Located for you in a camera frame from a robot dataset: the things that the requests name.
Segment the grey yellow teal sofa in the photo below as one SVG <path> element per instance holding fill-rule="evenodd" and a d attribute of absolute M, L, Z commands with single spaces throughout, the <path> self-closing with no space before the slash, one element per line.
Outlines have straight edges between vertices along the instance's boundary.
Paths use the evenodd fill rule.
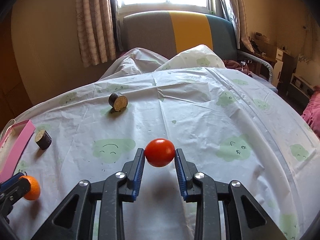
<path fill-rule="evenodd" d="M 128 50 L 144 48 L 167 59 L 204 44 L 223 60 L 236 60 L 238 46 L 231 22 L 187 11 L 147 11 L 123 19 Z"/>

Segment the white cloud-print tablecloth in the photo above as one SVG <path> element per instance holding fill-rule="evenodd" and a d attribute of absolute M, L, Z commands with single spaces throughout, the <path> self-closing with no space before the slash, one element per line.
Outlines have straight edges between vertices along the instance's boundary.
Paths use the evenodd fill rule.
<path fill-rule="evenodd" d="M 116 112 L 112 93 L 128 106 Z M 299 239 L 319 212 L 317 135 L 276 92 L 224 68 L 206 46 L 170 60 L 133 49 L 97 82 L 17 117 L 26 119 L 52 144 L 41 151 L 29 141 L 17 165 L 41 187 L 39 200 L 20 200 L 9 215 L 20 239 L 30 239 L 77 182 L 106 179 L 156 138 L 213 179 L 239 180 L 287 239 Z"/>

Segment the red cherry tomato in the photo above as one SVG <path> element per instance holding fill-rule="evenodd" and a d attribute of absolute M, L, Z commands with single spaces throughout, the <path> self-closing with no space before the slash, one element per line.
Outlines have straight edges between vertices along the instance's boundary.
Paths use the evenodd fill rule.
<path fill-rule="evenodd" d="M 175 146 L 168 139 L 154 139 L 147 144 L 144 155 L 151 166 L 164 167 L 174 159 Z"/>

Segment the dark cylinder piece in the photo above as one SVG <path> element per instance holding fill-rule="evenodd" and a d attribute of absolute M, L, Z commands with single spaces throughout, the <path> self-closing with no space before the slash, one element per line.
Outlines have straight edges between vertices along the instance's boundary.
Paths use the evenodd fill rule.
<path fill-rule="evenodd" d="M 128 106 L 128 99 L 121 93 L 112 93 L 108 98 L 109 105 L 116 111 L 119 112 L 123 108 Z"/>
<path fill-rule="evenodd" d="M 45 129 L 41 129 L 35 135 L 35 142 L 41 150 L 46 150 L 51 145 L 52 138 Z"/>

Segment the right beige curtain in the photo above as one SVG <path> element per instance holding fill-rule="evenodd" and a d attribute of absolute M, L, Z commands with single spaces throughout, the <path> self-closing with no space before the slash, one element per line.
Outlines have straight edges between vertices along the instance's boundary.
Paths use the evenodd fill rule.
<path fill-rule="evenodd" d="M 231 22 L 235 38 L 236 46 L 240 49 L 244 46 L 248 51 L 254 52 L 250 43 L 247 32 L 247 17 L 244 0 L 220 0 L 222 5 L 223 16 Z"/>

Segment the left beige curtain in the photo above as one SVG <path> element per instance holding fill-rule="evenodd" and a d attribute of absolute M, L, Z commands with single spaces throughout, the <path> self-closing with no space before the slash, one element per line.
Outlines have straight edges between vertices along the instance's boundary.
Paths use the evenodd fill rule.
<path fill-rule="evenodd" d="M 85 67 L 116 59 L 111 0 L 75 0 L 77 35 Z"/>

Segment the pink shallow box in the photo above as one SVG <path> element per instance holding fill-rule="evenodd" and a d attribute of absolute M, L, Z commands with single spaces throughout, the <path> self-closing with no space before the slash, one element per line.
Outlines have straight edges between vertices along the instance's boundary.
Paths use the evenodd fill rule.
<path fill-rule="evenodd" d="M 18 161 L 35 131 L 31 120 L 11 125 L 1 138 L 1 183 L 10 179 Z"/>

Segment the cluttered side cabinet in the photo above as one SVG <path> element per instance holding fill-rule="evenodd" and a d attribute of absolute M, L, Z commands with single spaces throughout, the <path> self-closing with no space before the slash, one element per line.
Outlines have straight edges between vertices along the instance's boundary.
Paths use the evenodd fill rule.
<path fill-rule="evenodd" d="M 272 85 L 276 87 L 280 96 L 305 107 L 313 94 L 313 89 L 297 73 L 298 59 L 264 40 L 253 38 L 250 43 L 254 49 L 254 55 L 272 66 Z"/>

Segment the orange tangerine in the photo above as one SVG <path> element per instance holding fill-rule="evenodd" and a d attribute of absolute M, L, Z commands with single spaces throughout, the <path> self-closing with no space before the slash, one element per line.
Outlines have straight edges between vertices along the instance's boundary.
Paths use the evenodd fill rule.
<path fill-rule="evenodd" d="M 37 200 L 41 193 L 39 182 L 36 178 L 28 175 L 21 176 L 20 179 L 26 179 L 30 184 L 30 190 L 23 197 L 26 200 L 34 201 Z"/>

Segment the beige curtain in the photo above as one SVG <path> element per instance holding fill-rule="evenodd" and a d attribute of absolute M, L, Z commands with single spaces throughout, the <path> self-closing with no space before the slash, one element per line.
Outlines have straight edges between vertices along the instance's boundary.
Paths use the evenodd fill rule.
<path fill-rule="evenodd" d="M 248 51 L 254 52 L 250 43 L 247 32 L 247 17 L 244 0 L 220 0 L 222 5 L 223 16 L 231 22 L 235 38 L 236 46 L 240 49 L 244 46 Z"/>
<path fill-rule="evenodd" d="M 77 35 L 85 67 L 116 59 L 111 0 L 75 0 Z"/>

